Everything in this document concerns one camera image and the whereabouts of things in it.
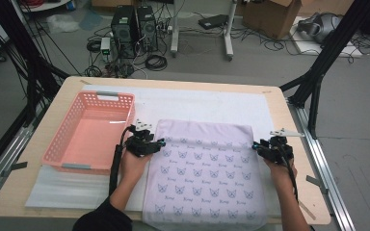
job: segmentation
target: human hand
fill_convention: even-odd
[[[130,151],[125,151],[121,158],[120,174],[121,182],[131,185],[137,184],[144,173],[146,163],[151,159],[152,155],[137,157]]]
[[[290,175],[287,167],[272,163],[266,159],[263,159],[266,165],[269,167],[272,175],[273,183],[275,184],[276,190],[280,191],[289,191],[293,190],[293,183],[291,182]],[[297,170],[294,166],[294,159],[289,161],[289,165],[293,170],[294,177],[297,176]]]

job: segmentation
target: basket handle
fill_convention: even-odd
[[[79,165],[79,164],[70,164],[70,163],[63,163],[62,167],[77,168],[77,169],[92,169],[90,165]]]
[[[119,101],[119,94],[117,92],[98,90],[96,94],[98,99]]]

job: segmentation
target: desktop computer tower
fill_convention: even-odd
[[[135,46],[139,40],[137,18],[133,6],[117,6],[111,22],[118,57],[135,58]]]
[[[140,40],[143,45],[143,51],[157,51],[158,40],[156,21],[152,8],[150,6],[137,8],[137,16],[140,26]]]

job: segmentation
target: cloth napkin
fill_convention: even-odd
[[[164,119],[143,220],[160,230],[255,230],[267,220],[250,126]]]

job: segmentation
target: concrete floor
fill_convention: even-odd
[[[63,9],[40,14],[44,18],[52,13],[68,13]],[[76,68],[82,72],[88,66],[87,38],[97,29],[110,25],[110,17],[92,15],[79,9],[69,13],[77,21],[91,19],[95,22],[72,33],[52,35]],[[182,23],[197,28],[197,17]],[[240,18],[235,19],[240,28]],[[75,74],[53,43],[43,37],[54,65]],[[304,74],[314,63],[315,56],[291,56],[285,49],[270,51],[256,36],[243,41],[233,41],[234,58],[231,62],[224,55],[222,38],[201,34],[180,36],[179,53],[174,59],[166,54],[168,67],[161,72],[145,70],[148,79],[229,83],[242,85],[281,86]],[[287,43],[291,52],[294,45]],[[141,71],[132,78],[144,79]],[[285,96],[293,93],[289,90]],[[0,138],[26,104],[22,88],[12,64],[0,63]],[[323,146],[330,170],[356,230],[370,230],[370,55],[349,64],[338,59],[328,71],[321,89],[317,135]],[[75,219],[60,218],[0,218],[0,230],[70,230]],[[334,221],[315,230],[338,230]],[[136,224],[136,230],[145,230]],[[265,230],[280,230],[269,226]]]

